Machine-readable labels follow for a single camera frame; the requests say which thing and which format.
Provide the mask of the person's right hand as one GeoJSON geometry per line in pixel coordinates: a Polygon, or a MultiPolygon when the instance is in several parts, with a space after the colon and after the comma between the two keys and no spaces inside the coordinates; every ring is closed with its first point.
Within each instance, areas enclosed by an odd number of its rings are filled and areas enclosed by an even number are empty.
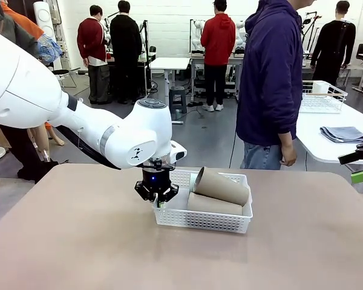
{"type": "Polygon", "coordinates": [[[283,156],[281,164],[287,167],[293,166],[297,159],[297,153],[294,146],[292,144],[282,145],[281,152],[283,156]]]}

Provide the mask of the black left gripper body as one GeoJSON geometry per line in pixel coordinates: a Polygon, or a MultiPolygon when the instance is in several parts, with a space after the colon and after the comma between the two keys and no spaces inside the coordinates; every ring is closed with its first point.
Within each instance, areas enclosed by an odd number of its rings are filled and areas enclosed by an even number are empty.
{"type": "Polygon", "coordinates": [[[143,169],[142,173],[143,186],[147,189],[150,196],[163,194],[170,189],[171,181],[169,178],[169,170],[143,169]]]}

